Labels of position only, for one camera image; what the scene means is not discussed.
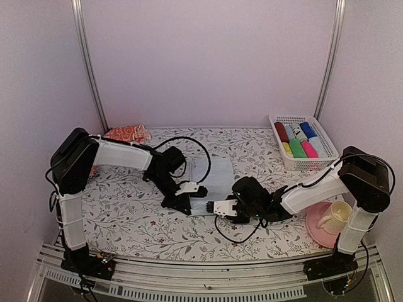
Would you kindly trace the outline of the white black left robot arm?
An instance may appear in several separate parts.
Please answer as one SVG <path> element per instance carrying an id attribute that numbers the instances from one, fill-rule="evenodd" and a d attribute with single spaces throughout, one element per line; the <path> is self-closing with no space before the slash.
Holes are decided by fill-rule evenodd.
<path id="1" fill-rule="evenodd" d="M 89 272 L 101 250 L 181 259 L 201 242 L 188 219 L 196 188 L 177 147 L 185 141 L 149 147 L 72 131 L 47 172 L 69 267 Z"/>

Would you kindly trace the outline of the light blue terry towel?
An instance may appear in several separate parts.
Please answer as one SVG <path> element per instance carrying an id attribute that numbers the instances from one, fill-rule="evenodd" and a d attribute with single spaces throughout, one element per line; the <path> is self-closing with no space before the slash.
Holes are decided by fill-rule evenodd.
<path id="1" fill-rule="evenodd" d="M 208 162 L 205 159 L 190 161 L 186 170 L 189 172 L 190 181 L 199 181 L 207 171 Z M 213 157 L 211 169 L 207 178 L 201 182 L 201 186 L 207 188 L 207 196 L 204 198 L 190 198 L 191 216 L 212 215 L 206 211 L 209 201 L 225 200 L 231 194 L 231 188 L 235 183 L 232 162 L 227 157 Z"/>

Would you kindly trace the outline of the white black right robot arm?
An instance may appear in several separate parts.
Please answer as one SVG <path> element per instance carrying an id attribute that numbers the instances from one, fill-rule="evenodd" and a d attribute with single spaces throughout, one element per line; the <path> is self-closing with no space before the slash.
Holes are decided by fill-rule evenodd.
<path id="1" fill-rule="evenodd" d="M 390 205 L 396 176 L 391 165 L 349 146 L 329 167 L 291 186 L 269 192 L 253 177 L 232 186 L 232 216 L 242 222 L 279 222 L 326 199 L 350 193 L 355 199 L 347 225 L 338 234 L 332 254 L 322 260 L 330 274 L 339 274 L 354 260 L 357 248 L 378 215 Z"/>

